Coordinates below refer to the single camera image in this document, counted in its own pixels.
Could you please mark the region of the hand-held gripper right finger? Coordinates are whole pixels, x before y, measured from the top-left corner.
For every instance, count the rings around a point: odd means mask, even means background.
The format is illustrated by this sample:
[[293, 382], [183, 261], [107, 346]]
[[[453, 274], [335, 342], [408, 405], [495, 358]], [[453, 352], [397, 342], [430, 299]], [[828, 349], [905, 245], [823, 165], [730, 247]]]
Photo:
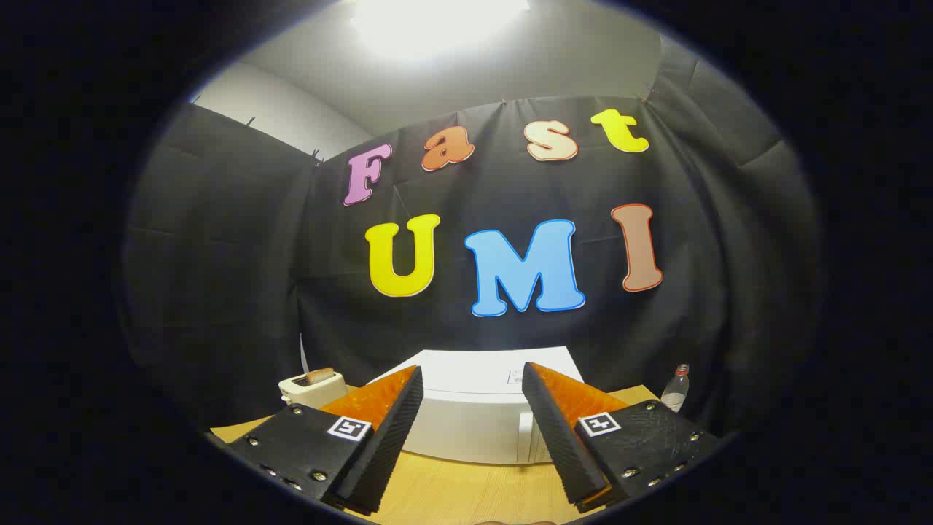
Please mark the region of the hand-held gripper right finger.
[[659, 491], [720, 446], [660, 401], [627, 403], [539, 363], [524, 365], [522, 390], [581, 513]]

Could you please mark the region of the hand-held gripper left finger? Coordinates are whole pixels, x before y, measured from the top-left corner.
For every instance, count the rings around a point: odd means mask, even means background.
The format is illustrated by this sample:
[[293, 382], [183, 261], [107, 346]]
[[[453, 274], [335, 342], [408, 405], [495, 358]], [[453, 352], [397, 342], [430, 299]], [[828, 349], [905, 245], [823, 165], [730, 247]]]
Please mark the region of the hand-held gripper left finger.
[[380, 502], [423, 401], [411, 365], [320, 408], [291, 402], [229, 442], [227, 458], [312, 505], [369, 516]]

